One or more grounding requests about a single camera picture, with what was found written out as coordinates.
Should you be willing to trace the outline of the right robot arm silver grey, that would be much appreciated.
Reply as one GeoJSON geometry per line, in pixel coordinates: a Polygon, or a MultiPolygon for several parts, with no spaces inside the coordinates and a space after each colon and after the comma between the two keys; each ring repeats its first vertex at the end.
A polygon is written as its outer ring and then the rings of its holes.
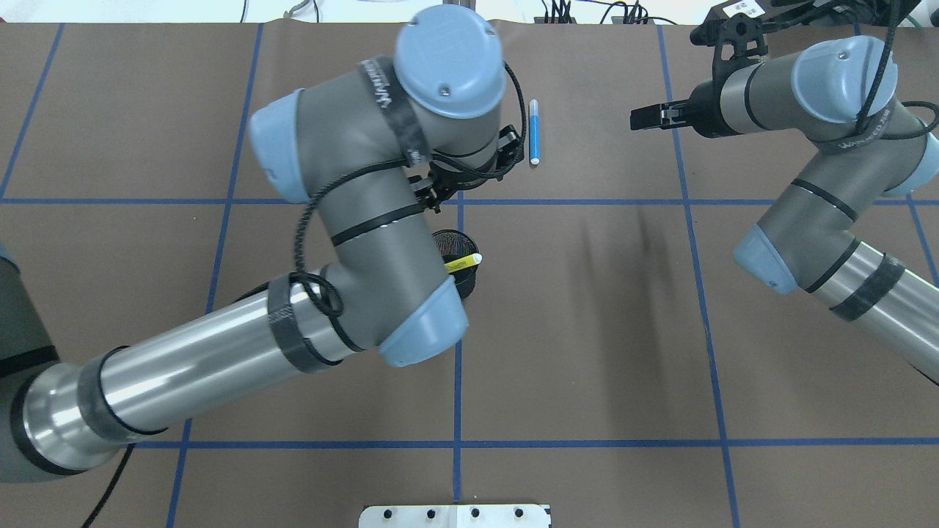
{"type": "Polygon", "coordinates": [[[634,109],[629,121],[634,131],[691,127],[711,138],[801,131],[817,153],[737,245],[737,265],[781,295],[808,292],[936,382],[936,286],[851,231],[878,198],[937,174],[937,139],[896,99],[890,56],[868,34],[822,41],[749,60],[687,99],[634,109]]]}

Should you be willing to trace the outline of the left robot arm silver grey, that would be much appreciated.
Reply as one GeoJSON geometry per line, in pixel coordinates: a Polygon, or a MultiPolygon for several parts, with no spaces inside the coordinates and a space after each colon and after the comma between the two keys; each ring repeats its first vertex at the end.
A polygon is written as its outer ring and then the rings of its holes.
{"type": "Polygon", "coordinates": [[[425,210],[501,178],[523,141],[500,127],[509,70],[495,28],[438,4],[392,56],[299,88],[247,123],[256,160],[304,204],[294,271],[85,365],[64,363],[2,250],[2,482],[72,477],[175,423],[376,348],[393,367],[467,330],[425,210]]]}

